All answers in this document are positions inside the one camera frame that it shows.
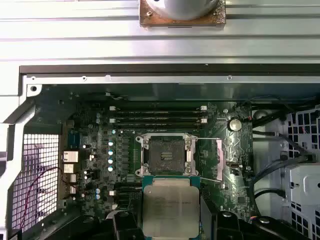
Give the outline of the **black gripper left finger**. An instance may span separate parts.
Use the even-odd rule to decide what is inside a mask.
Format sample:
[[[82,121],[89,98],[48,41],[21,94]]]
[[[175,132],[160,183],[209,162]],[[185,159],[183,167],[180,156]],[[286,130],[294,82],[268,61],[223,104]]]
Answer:
[[[112,211],[104,220],[84,220],[73,240],[143,240],[144,234],[130,211]]]

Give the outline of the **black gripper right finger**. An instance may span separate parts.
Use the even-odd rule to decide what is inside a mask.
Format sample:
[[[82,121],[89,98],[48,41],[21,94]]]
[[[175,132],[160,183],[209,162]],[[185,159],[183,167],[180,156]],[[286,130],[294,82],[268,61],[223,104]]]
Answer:
[[[258,215],[245,193],[201,193],[203,240],[311,240],[313,226],[292,213],[292,223]]]

